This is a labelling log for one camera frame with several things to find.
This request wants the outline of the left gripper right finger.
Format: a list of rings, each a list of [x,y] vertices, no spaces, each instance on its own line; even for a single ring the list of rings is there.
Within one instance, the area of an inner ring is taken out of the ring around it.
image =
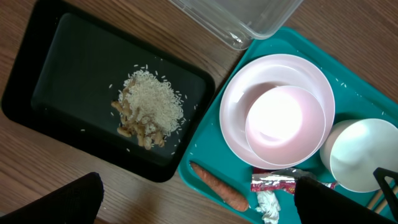
[[[294,202],[303,224],[394,224],[309,177],[296,181]]]

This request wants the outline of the pink bowl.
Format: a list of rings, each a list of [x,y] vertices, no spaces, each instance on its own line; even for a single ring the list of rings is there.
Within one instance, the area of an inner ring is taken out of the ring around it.
[[[317,98],[297,86],[278,86],[262,94],[246,117],[249,148],[263,161],[292,166],[319,147],[326,131]]]

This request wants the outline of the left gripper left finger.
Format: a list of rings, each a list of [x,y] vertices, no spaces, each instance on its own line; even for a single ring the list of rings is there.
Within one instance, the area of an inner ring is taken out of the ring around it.
[[[94,223],[104,198],[99,173],[90,172],[1,217],[1,224]]]

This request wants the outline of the white bowl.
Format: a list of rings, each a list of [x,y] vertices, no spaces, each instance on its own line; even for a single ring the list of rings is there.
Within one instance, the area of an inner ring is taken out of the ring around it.
[[[377,168],[397,171],[397,128],[376,118],[351,119],[335,124],[320,158],[345,189],[368,193],[380,189]]]

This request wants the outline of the pink plate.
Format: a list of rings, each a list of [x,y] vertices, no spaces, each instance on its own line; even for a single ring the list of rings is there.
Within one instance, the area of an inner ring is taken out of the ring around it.
[[[290,54],[259,57],[232,78],[220,106],[220,127],[224,140],[231,151],[249,165],[261,169],[283,169],[303,162],[317,151],[312,149],[294,162],[278,165],[261,159],[249,147],[245,124],[250,107],[267,90],[284,85],[298,86],[315,95],[325,112],[325,133],[320,144],[330,133],[335,119],[335,98],[323,72],[310,61]]]

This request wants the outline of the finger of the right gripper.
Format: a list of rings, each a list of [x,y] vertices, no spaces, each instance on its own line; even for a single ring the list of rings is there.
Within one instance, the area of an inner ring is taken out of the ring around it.
[[[386,203],[390,208],[394,220],[397,221],[397,172],[378,167],[373,172],[373,175],[384,194],[384,201],[381,202],[380,206],[382,203]],[[386,177],[393,179],[395,183],[393,188],[391,188],[390,184],[387,182]],[[380,206],[377,207],[375,212],[381,212],[383,210]]]

